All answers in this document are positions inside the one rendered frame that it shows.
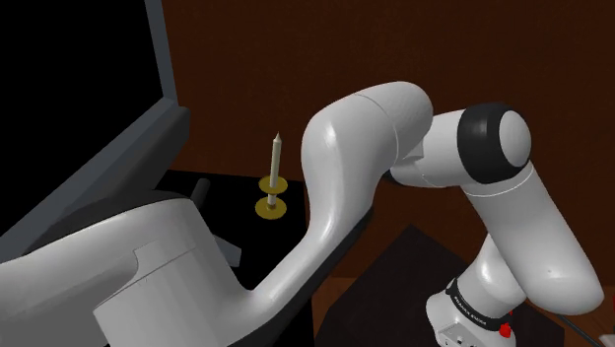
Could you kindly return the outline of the gold candle holder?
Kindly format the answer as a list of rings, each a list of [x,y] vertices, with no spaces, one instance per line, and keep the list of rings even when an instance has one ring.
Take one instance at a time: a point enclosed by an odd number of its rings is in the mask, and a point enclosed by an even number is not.
[[[279,195],[288,189],[287,181],[278,176],[274,186],[271,185],[270,176],[263,177],[258,183],[259,189],[266,194],[255,204],[256,214],[266,220],[277,220],[287,212],[287,204]]]

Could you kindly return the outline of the black television with grey frame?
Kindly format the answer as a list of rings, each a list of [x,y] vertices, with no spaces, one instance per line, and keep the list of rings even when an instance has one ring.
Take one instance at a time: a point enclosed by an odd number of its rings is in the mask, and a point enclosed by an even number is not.
[[[154,188],[189,121],[163,0],[0,0],[0,264],[92,201]]]

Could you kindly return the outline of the black table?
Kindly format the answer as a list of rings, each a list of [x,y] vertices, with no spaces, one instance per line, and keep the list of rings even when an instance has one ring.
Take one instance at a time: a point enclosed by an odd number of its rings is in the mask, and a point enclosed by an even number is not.
[[[306,234],[304,185],[289,183],[281,194],[288,211],[276,220],[255,212],[256,202],[265,196],[257,177],[167,171],[156,188],[191,196],[201,178],[210,186],[199,211],[213,235],[240,249],[239,265],[232,271],[246,289],[253,289]],[[234,347],[314,347],[311,300],[280,333],[259,335]]]

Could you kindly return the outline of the white candle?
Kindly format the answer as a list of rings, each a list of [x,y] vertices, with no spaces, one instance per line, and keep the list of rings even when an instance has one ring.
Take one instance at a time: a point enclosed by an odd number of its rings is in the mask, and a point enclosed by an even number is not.
[[[270,166],[270,180],[269,186],[275,188],[277,186],[279,167],[280,167],[280,155],[281,155],[282,139],[280,133],[277,133],[272,142],[272,155]]]

